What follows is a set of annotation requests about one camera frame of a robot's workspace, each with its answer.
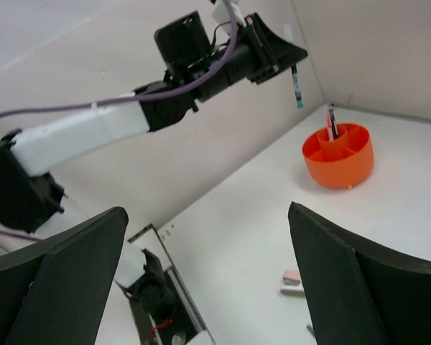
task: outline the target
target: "orange cup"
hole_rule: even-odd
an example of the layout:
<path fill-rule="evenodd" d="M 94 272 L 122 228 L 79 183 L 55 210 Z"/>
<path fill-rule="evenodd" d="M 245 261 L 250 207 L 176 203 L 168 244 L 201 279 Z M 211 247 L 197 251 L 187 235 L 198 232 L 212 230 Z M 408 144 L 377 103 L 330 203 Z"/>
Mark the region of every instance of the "orange cup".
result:
<path fill-rule="evenodd" d="M 339 137 L 330 141 L 327 128 L 313 133 L 302 153 L 312 178 L 327 188 L 352 188 L 374 167 L 369 131 L 358 124 L 339 124 Z"/>

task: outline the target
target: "purple cable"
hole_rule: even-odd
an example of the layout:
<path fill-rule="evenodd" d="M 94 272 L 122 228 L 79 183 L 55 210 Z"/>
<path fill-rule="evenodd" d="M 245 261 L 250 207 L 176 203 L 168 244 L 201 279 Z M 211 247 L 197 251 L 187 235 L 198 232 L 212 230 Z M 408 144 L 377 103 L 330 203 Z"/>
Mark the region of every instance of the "purple cable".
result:
<path fill-rule="evenodd" d="M 8 232 L 5 230 L 0 230 L 0 236 L 13 237 L 14 239 L 25 239 L 26 241 L 32 241 L 32 242 L 41 241 L 41 239 L 38 239 L 37 237 L 30 237 L 30 236 L 21 235 L 21 234 L 15 234 L 15 233 Z"/>
<path fill-rule="evenodd" d="M 233 7 L 231 7 L 231 0 L 222 0 L 225 6 L 228 9 L 228 14 L 230 15 L 230 24 L 231 24 L 231 32 L 230 32 L 230 43 L 220 58 L 220 60 L 214 64 L 214 66 L 204 75 L 202 75 L 197 80 L 193 82 L 176 88 L 171 91 L 152 93 L 149 95 L 136 95 L 130 97 L 121 97 L 121 98 L 108 98 L 102 101 L 94 102 L 97 106 L 113 106 L 115 104 L 123 104 L 129 102 L 148 102 L 148 101 L 158 101 L 160 99 L 176 97 L 182 95 L 183 93 L 190 92 L 191 90 L 201 86 L 210 78 L 212 78 L 228 61 L 231 57 L 235 45 L 236 45 L 236 35 L 238 34 L 238 24 L 236 22 L 236 15 L 233 11 Z M 93 102 L 91 103 L 80 103 L 80 104 L 71 104 L 68 106 L 53 106 L 47 108 L 23 108 L 23 109 L 15 109 L 8 110 L 0 113 L 0 119 L 8 116 L 18 115 L 18 114 L 37 114 L 37 113 L 52 113 L 57 111 L 74 111 L 74 110 L 82 110 L 82 109 L 90 109 Z"/>

